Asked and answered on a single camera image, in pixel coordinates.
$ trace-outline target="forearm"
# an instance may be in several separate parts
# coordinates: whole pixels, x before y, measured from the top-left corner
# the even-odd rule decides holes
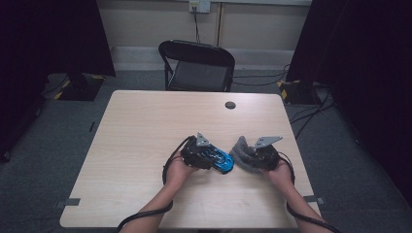
[[[173,200],[174,196],[179,191],[178,186],[166,185],[164,186],[157,195],[145,206],[139,213],[146,211],[153,211],[165,208]],[[164,214],[155,216],[145,216],[142,218],[137,218],[129,223],[127,223],[121,230],[121,233],[152,233],[156,232],[158,226],[163,219]]]
[[[289,186],[282,190],[282,193],[285,196],[289,206],[292,210],[302,216],[309,216],[319,221],[326,222],[318,213],[316,213],[312,207],[305,201],[305,199],[300,195],[300,193],[294,188],[294,186]],[[310,223],[305,220],[301,220],[299,218],[295,218],[296,223],[299,227],[301,233],[309,233],[309,232],[330,232],[329,230],[318,226],[316,224]]]

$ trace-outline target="chair backrest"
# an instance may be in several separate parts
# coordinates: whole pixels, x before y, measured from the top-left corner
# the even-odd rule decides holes
[[[232,67],[233,69],[235,65],[233,56],[227,50],[195,42],[165,41],[160,44],[158,51],[166,64],[168,64],[166,58],[169,58],[185,62]]]

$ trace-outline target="gray carpet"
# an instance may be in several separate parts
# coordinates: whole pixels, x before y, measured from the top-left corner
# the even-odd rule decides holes
[[[279,73],[236,71],[235,76]],[[52,76],[47,88],[63,78]],[[273,81],[275,78],[236,78],[232,92],[279,93],[274,83],[239,84]],[[163,90],[163,82],[162,71],[121,71],[103,83],[94,102],[56,101],[53,92],[46,95],[40,116],[11,150],[11,161],[0,164],[0,232],[114,232],[62,228],[63,210],[55,204],[70,195],[112,92]],[[325,98],[326,90],[320,89],[319,94]],[[307,106],[285,108],[290,118],[314,111],[299,113]],[[295,133],[304,121],[292,125]],[[314,116],[297,139],[315,194],[326,200],[320,205],[323,217],[347,233],[412,232],[410,208],[356,139],[356,130],[335,107]]]

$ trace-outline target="baseboard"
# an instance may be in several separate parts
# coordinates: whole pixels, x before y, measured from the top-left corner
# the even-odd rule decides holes
[[[283,70],[292,61],[293,50],[227,49],[236,60],[236,70]],[[112,47],[115,70],[163,70],[157,48]]]

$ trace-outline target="small black circle on table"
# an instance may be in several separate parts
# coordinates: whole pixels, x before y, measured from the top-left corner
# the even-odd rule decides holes
[[[234,108],[236,108],[236,104],[233,103],[233,102],[231,102],[231,101],[227,101],[227,102],[224,104],[224,106],[225,106],[227,109],[234,109]]]

